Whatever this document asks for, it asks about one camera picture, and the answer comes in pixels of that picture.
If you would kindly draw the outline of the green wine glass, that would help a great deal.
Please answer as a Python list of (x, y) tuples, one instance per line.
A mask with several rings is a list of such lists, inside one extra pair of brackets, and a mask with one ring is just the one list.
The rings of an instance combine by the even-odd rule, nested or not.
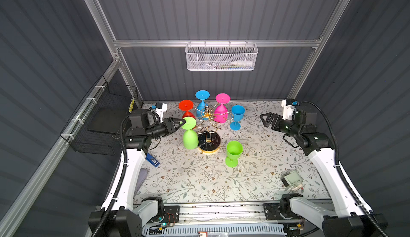
[(184, 117), (183, 120), (185, 120), (185, 123), (182, 125), (182, 129), (185, 130), (183, 134), (183, 145), (188, 150), (195, 149), (199, 144), (198, 134), (193, 130), (196, 126), (196, 120), (191, 116)]
[(230, 141), (226, 146), (225, 164), (234, 168), (238, 165), (238, 159), (243, 153), (243, 146), (238, 141)]

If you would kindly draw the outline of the red wine glass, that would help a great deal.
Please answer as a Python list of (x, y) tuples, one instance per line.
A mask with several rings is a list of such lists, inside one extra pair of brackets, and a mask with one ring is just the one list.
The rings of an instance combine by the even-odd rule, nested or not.
[(191, 112), (194, 108), (194, 103), (191, 100), (183, 100), (178, 105), (179, 109), (184, 112), (182, 118), (192, 117), (195, 119), (195, 115)]

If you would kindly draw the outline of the pink wine glass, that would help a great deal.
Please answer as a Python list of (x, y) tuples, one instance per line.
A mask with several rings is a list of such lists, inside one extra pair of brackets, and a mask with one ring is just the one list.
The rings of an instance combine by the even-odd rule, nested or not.
[(228, 110), (225, 104), (230, 101), (230, 96), (225, 93), (220, 93), (216, 96), (216, 101), (219, 106), (214, 110), (214, 121), (223, 124), (228, 119)]

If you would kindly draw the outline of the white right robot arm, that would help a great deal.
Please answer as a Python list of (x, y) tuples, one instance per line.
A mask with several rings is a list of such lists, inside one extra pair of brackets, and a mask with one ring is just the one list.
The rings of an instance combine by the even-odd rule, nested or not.
[(260, 119), (265, 127), (295, 140), (297, 147), (316, 167), (334, 210), (322, 208), (298, 193), (284, 194), (277, 212), (288, 220), (300, 216), (321, 230), (326, 237), (386, 237), (388, 222), (374, 213), (359, 194), (339, 160), (339, 147), (328, 118), (329, 135), (317, 132), (317, 125), (307, 124), (309, 115), (301, 103), (285, 99), (283, 115), (265, 113)]

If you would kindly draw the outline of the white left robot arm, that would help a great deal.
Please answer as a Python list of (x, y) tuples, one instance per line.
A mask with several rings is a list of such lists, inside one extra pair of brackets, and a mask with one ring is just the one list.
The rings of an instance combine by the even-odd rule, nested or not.
[(90, 214), (88, 224), (92, 236), (140, 237), (149, 221), (164, 218), (162, 198), (146, 198), (134, 207), (133, 197), (152, 140), (169, 136), (185, 124), (184, 119), (163, 119), (152, 109), (134, 110), (122, 120), (120, 165), (100, 210)]

